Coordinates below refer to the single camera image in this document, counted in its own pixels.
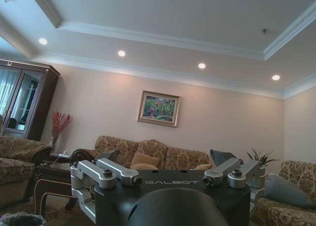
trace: landscape painting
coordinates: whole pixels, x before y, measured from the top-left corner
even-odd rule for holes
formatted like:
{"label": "landscape painting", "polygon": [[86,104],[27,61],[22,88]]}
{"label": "landscape painting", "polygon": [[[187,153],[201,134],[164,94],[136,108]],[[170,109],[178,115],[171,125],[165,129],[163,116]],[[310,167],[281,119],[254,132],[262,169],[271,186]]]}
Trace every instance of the landscape painting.
{"label": "landscape painting", "polygon": [[177,126],[179,96],[143,91],[138,121]]}

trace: carpet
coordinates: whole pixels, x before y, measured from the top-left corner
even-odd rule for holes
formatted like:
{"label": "carpet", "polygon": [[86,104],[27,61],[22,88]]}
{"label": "carpet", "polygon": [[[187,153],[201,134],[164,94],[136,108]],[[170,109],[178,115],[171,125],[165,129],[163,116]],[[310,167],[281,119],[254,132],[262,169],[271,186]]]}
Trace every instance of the carpet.
{"label": "carpet", "polygon": [[[0,216],[17,212],[34,213],[33,202],[14,203],[0,208]],[[78,208],[67,211],[64,207],[46,206],[45,226],[95,226],[95,224]]]}

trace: floral sofa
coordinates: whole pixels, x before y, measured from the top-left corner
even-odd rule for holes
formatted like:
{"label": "floral sofa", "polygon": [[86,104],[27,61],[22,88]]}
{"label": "floral sofa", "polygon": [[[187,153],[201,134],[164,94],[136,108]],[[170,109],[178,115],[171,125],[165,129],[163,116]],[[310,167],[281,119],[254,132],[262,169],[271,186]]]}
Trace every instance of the floral sofa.
{"label": "floral sofa", "polygon": [[0,136],[0,207],[32,196],[35,167],[50,151],[49,145],[38,141]]}
{"label": "floral sofa", "polygon": [[[284,161],[279,175],[300,187],[316,205],[316,164]],[[251,220],[261,226],[316,226],[316,210],[261,197]]]}
{"label": "floral sofa", "polygon": [[130,167],[136,151],[159,158],[158,169],[161,170],[194,169],[200,164],[214,166],[211,157],[204,152],[167,147],[156,140],[135,142],[112,136],[100,136],[95,143],[94,150],[74,151],[72,162],[84,159],[91,161],[100,153],[112,150],[120,151],[117,163],[127,168]]}

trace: floor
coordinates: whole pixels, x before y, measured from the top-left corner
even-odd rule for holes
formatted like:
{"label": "floor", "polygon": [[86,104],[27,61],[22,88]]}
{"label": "floor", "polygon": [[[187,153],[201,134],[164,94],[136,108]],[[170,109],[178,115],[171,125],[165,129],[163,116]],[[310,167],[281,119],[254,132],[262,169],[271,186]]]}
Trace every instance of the floor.
{"label": "floor", "polygon": [[[68,203],[67,198],[49,195],[46,201],[45,226],[94,226],[95,224],[81,211],[78,204],[71,210],[65,210]],[[33,202],[16,203],[0,209],[0,216],[5,213],[17,213],[25,211],[28,214],[34,213]]]}

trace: glass cabinet door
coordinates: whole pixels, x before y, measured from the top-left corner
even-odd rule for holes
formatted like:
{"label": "glass cabinet door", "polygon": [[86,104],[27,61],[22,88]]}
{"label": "glass cabinet door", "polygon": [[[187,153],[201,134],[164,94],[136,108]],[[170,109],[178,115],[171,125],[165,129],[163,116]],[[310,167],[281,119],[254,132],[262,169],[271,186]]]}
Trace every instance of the glass cabinet door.
{"label": "glass cabinet door", "polygon": [[34,106],[33,100],[36,101],[42,74],[36,72],[22,72],[22,81],[19,85],[19,91],[15,95],[14,105],[9,110],[10,118],[7,128],[19,130],[21,132],[26,128],[27,120],[32,115]]}
{"label": "glass cabinet door", "polygon": [[0,67],[0,115],[6,116],[21,70]]}

